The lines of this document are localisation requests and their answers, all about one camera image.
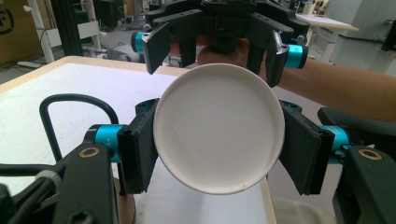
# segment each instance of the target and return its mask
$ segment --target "white plate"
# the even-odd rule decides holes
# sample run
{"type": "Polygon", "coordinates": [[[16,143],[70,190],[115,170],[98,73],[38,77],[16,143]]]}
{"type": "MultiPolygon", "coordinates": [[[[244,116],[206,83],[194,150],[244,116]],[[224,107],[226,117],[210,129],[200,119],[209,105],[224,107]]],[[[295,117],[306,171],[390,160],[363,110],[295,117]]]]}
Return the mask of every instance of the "white plate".
{"type": "Polygon", "coordinates": [[[196,67],[163,94],[154,117],[160,158],[181,183],[231,194],[258,183],[275,164],[285,124],[267,84],[230,64],[196,67]]]}

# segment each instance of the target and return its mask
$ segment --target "floor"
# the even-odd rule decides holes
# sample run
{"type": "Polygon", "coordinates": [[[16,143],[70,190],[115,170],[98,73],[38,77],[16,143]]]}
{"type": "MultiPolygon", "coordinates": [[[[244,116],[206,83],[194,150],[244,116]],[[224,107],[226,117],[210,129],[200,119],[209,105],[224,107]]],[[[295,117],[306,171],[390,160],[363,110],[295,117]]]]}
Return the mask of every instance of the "floor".
{"type": "MultiPolygon", "coordinates": [[[[101,41],[104,46],[114,49],[130,43],[132,31],[123,31],[119,29],[112,33],[102,33],[101,41]]],[[[376,72],[388,74],[396,77],[396,52],[382,51],[380,42],[364,41],[350,39],[340,36],[337,40],[336,47],[333,52],[332,61],[337,65],[353,66],[362,69],[373,70],[376,72]]],[[[36,60],[35,63],[45,63],[43,59],[36,60]]],[[[0,84],[5,83],[15,77],[23,76],[33,69],[26,67],[14,66],[12,68],[1,68],[0,84]]],[[[333,214],[332,210],[332,194],[335,185],[338,183],[338,176],[341,171],[340,165],[329,165],[329,174],[325,179],[325,185],[330,186],[330,190],[324,190],[321,196],[300,196],[293,190],[292,182],[288,174],[285,173],[281,164],[274,167],[271,172],[269,182],[270,189],[276,197],[285,197],[292,200],[311,203],[314,206],[333,214]]]]}

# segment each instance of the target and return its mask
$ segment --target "human hand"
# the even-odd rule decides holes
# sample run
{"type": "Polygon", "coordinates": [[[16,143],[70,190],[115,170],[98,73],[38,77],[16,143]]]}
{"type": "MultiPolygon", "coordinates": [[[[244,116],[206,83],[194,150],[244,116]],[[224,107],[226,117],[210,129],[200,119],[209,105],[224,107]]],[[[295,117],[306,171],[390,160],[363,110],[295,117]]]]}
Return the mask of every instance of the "human hand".
{"type": "MultiPolygon", "coordinates": [[[[248,45],[247,39],[238,39],[235,45],[235,51],[229,54],[219,54],[214,52],[212,46],[215,42],[214,37],[199,35],[197,36],[197,45],[204,46],[197,57],[198,64],[208,63],[230,63],[247,68],[248,62],[248,45]]],[[[176,56],[180,54],[178,43],[171,44],[170,54],[176,56]]],[[[265,53],[262,60],[262,65],[259,73],[259,77],[264,81],[266,80],[265,75],[265,53]]]]}

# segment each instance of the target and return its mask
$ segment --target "cable tie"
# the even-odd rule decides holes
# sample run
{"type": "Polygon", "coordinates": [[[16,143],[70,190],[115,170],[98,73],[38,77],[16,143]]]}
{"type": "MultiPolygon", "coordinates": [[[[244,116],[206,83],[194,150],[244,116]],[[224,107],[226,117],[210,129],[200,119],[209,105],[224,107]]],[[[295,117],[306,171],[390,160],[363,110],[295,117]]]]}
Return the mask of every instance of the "cable tie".
{"type": "Polygon", "coordinates": [[[55,185],[56,193],[59,193],[59,190],[60,190],[61,184],[62,184],[62,179],[58,176],[58,174],[56,174],[55,172],[53,172],[51,170],[44,170],[44,171],[41,171],[40,173],[38,173],[35,176],[35,179],[38,179],[40,177],[46,177],[46,178],[52,180],[53,184],[55,185]]]}

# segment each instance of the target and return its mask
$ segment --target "desk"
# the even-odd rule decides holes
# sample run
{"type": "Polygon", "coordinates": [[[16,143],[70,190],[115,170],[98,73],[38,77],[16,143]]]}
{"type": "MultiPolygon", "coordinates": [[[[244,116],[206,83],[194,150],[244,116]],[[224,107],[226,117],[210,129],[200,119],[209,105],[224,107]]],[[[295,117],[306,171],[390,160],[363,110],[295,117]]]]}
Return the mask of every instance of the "desk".
{"type": "MultiPolygon", "coordinates": [[[[146,66],[81,57],[65,57],[0,86],[2,163],[53,164],[50,144],[38,108],[56,93],[88,94],[109,103],[120,123],[134,118],[134,106],[161,97],[185,69],[160,67],[149,75],[146,66]]],[[[82,103],[49,107],[63,154],[82,141],[93,124],[109,123],[100,109],[82,103]]],[[[15,194],[33,178],[0,177],[15,194]]],[[[276,223],[267,180],[241,193],[207,195],[179,183],[157,160],[148,193],[135,195],[136,223],[276,223]]]]}
{"type": "Polygon", "coordinates": [[[317,60],[324,63],[332,62],[332,52],[334,51],[335,42],[339,34],[343,31],[359,31],[358,28],[349,24],[335,21],[327,17],[320,17],[316,15],[302,15],[296,14],[296,17],[302,21],[306,21],[311,25],[308,38],[308,54],[314,56],[317,60]],[[326,28],[332,31],[330,38],[318,32],[319,28],[326,28]]]}

